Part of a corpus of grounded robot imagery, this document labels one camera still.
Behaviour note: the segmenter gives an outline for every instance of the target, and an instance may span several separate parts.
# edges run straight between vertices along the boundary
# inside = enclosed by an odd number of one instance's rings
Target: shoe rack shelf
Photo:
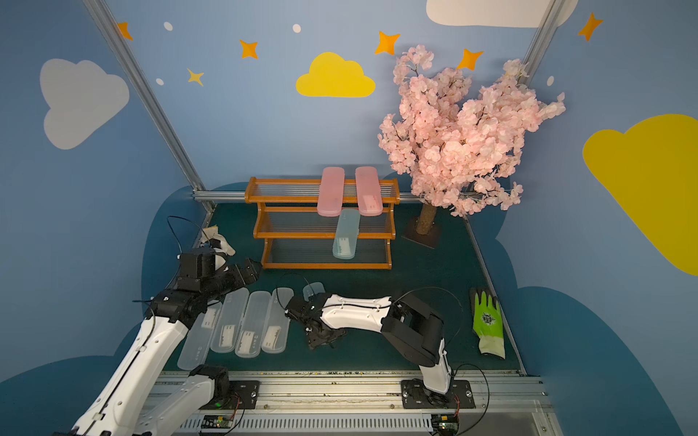
[[[400,203],[397,180],[380,181],[383,213],[361,217],[356,256],[350,260],[337,259],[332,255],[339,217],[318,215],[319,194],[319,179],[250,179],[245,201],[257,203],[253,235],[265,240],[262,255],[264,268],[391,269],[390,241],[395,239],[394,207]],[[357,208],[356,180],[345,180],[343,203]]]

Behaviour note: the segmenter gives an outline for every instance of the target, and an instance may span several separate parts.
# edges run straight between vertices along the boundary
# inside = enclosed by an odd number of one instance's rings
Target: artificial cherblossom tree
[[[464,216],[488,204],[507,210],[520,203],[521,185],[514,182],[507,191],[497,179],[516,171],[524,133],[535,132],[544,120],[565,111],[564,93],[545,105],[534,90],[518,83],[527,77],[518,59],[507,61],[502,77],[459,107],[471,78],[452,68],[431,79],[419,74],[419,68],[431,68],[432,60],[433,53],[423,45],[398,59],[393,74],[402,96],[402,121],[395,123],[394,114],[388,114],[378,135],[392,169],[411,174],[412,194],[424,203],[417,220],[419,234],[429,232],[437,207]]]

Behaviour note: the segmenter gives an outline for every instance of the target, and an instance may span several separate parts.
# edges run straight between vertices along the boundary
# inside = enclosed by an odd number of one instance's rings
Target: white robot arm
[[[332,343],[347,328],[382,333],[405,359],[419,366],[424,387],[448,392],[451,368],[444,349],[443,321],[411,294],[380,299],[316,294],[308,302],[294,296],[286,306],[286,316],[304,325],[311,349]]]
[[[217,255],[211,248],[181,255],[177,288],[163,290],[150,302],[151,313],[105,388],[68,433],[54,436],[170,436],[202,406],[232,398],[228,370],[201,365],[179,391],[142,414],[165,362],[208,302],[254,283],[261,272],[261,265],[251,260],[242,268],[217,269]],[[437,393],[449,389],[443,321],[412,295],[347,299],[317,294],[309,302],[294,296],[286,316],[304,325],[311,349],[340,338],[347,328],[379,332],[419,366],[425,388]]]
[[[254,283],[262,270],[252,260],[243,267],[216,268],[218,256],[210,247],[181,254],[177,288],[149,302],[150,313],[112,378],[73,428],[54,436],[170,436],[202,406],[230,399],[228,370],[201,365],[178,392],[142,414],[165,362],[208,302]]]

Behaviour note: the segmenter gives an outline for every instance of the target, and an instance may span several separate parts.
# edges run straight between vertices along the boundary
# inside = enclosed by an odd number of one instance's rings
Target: orange wooden frame
[[[255,188],[260,185],[317,185],[320,186],[319,179],[257,179],[251,177],[245,190],[245,201],[248,203],[317,203],[318,196],[293,196],[293,195],[254,195]],[[345,180],[345,186],[356,185],[356,180]],[[381,186],[390,186],[390,196],[383,197],[383,203],[400,204],[400,188],[397,179],[381,180]],[[357,203],[354,197],[344,197],[344,203]]]
[[[360,232],[359,239],[395,239],[395,218],[393,212],[394,205],[390,204],[383,208],[383,213],[387,213],[384,232]],[[317,213],[316,207],[308,206],[267,206],[264,203],[257,205],[257,221],[253,230],[256,239],[334,239],[335,232],[275,232],[262,231],[261,229],[269,219],[269,214],[274,212],[300,212]]]
[[[390,254],[390,240],[385,240],[385,257],[386,263],[375,264],[349,264],[340,263],[276,263],[269,262],[269,257],[272,255],[273,239],[264,240],[264,254],[262,255],[262,266],[266,269],[392,269],[392,256]]]

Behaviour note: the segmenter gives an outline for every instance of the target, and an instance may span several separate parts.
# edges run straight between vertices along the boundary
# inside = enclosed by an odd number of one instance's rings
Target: glove
[[[480,352],[504,359],[504,324],[497,298],[484,290],[471,291],[470,297],[474,305],[473,331],[480,337]]]

